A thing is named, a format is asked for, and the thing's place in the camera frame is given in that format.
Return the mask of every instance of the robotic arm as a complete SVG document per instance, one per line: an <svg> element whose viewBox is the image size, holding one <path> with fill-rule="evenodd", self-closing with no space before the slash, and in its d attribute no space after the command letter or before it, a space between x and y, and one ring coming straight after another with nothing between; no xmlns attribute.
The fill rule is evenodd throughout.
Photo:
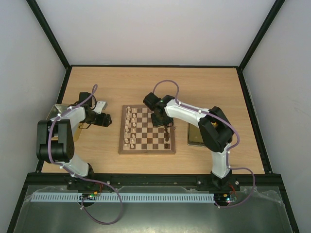
<svg viewBox="0 0 311 233"><path fill-rule="evenodd" d="M173 118L178 118L198 127L205 146L212 151L212 174L223 179L230 173L226 152L231 146L233 131L223 122L208 115L211 113L229 123L220 108L201 109L181 103L173 96L166 95L161 99L154 93L149 93L143 103L154 112L151 114L154 126L173 125Z"/></svg>
<svg viewBox="0 0 311 233"><path fill-rule="evenodd" d="M80 107L73 108L84 101L90 93L80 93L79 101L69 107L69 109L60 116L49 120L41 120L37 126L37 144L36 154L39 160L51 163L48 153L48 139L51 125L56 121L52 130L52 136L57 140L51 141L52 160L66 167L73 176L79 175L85 177L93 173L90 164L84 162L74 152L73 135L78 129L80 123L94 124L108 127L112 121L109 114L102 113L107 107L105 101L97 101L95 108L92 109L92 98Z"/></svg>

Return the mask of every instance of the purple cable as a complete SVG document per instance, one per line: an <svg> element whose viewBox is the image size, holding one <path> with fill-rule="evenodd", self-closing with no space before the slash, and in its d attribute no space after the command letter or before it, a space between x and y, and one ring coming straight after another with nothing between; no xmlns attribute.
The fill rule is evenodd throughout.
<svg viewBox="0 0 311 233"><path fill-rule="evenodd" d="M84 104L85 102L87 102L90 98L93 97L93 95L95 94L96 90L97 90L97 84L95 84L93 86L93 89L92 89L92 93L89 97L87 97L84 101L82 101L81 103L77 104L76 106L73 106L71 108L69 108L68 110L64 111L62 115L65 115L67 114L68 112L70 112L72 109L76 109L78 107L80 107L82 104ZM116 223L117 221L119 221L123 215L123 202L122 202L122 198L119 194L119 192L111 185L105 183L105 182L102 182L102 181L97 181L97 180L92 180L92 179L88 179L88 178L84 178L78 174L74 174L73 172L71 172L67 167L65 167L63 164L61 163L57 163L53 160L52 158L52 153L51 153L51 141L52 141L52 134L53 134L53 129L54 129L54 126L56 124L56 122L61 118L61 116L57 116L54 121L52 122L52 125L51 125L51 128L50 128L50 132L49 132L49 138L48 138L48 155L49 155L49 160L52 164L55 164L55 165L59 165L61 166L65 171L67 171L70 175L74 175L76 176L77 178L81 179L81 180L84 180L84 181L89 181L89 182L95 182L95 183L101 183L103 185L106 185L108 186L109 188L111 188L117 195L118 195L118 198L120 200L120 204L121 204L121 209L120 209L120 212L119 212L119 215L117 216L117 218L115 220L113 220L112 222L101 222L101 221L98 221L97 219L95 219L87 210L86 208L83 206L83 203L85 201L86 198L83 198L82 199L82 202L81 202L81 209L83 209L85 211L85 213L87 214L87 216L92 219L94 222L96 223L99 223L99 224L102 224L102 225L111 225L111 224L114 224Z"/></svg>
<svg viewBox="0 0 311 233"><path fill-rule="evenodd" d="M177 92L176 92L176 94L175 94L175 102L176 102L179 106L184 107L184 108L187 108L187 109L192 110L192 111L195 111L195 112L199 112L199 109L193 108L193 107L190 107L190 106L187 106L187 105L183 104L182 102L180 102L180 101L178 100L177 97L178 97L178 93L179 93L179 86L178 86L178 84L177 84L175 81L173 81L173 80L166 79L166 80L162 80L162 81L158 82L158 83L155 85L155 87L154 87L152 93L154 93L154 92L156 91L156 87L157 87L160 83L164 83L164 82L171 82L171 83L173 83L173 84L176 85L176 87L177 87ZM239 203L237 203L237 204L235 204L235 205L231 205L231 206L219 206L219 205L217 204L217 202L215 202L215 205L216 205L218 208L231 208L231 207L235 207L235 206L241 205L241 204L243 204L244 202L246 202L246 201L251 197L251 195L253 194L253 191L254 191L254 189L255 189L255 175L254 175L254 173L252 172L252 170L249 169L249 168L246 168L246 167L231 168L231 166L229 165L229 150L232 149L232 148L234 148L234 147L236 147L236 146L240 143L240 135L239 135L239 133L237 132L237 130L236 130L232 125L230 125L228 122L226 122L225 120L221 119L220 117L218 117L218 116L216 116L216 115L214 115L214 114L212 114L212 113L205 112L205 111L201 111L201 113L206 114L206 115L208 115L208 116L210 116L210 117L212 117L212 118L215 118L215 119L219 120L220 122L222 122L223 124L225 124L226 126L228 126L228 127L235 133L235 135L237 136L237 142L236 142L234 145L232 145L231 147L229 147L229 148L227 149L227 151L226 151L226 166L227 166L229 169L231 169L231 170L248 170L248 171L252 174L252 176L253 176L253 186L252 186L251 192L249 193L249 195L248 195L243 201L241 201L241 202L239 202Z"/></svg>

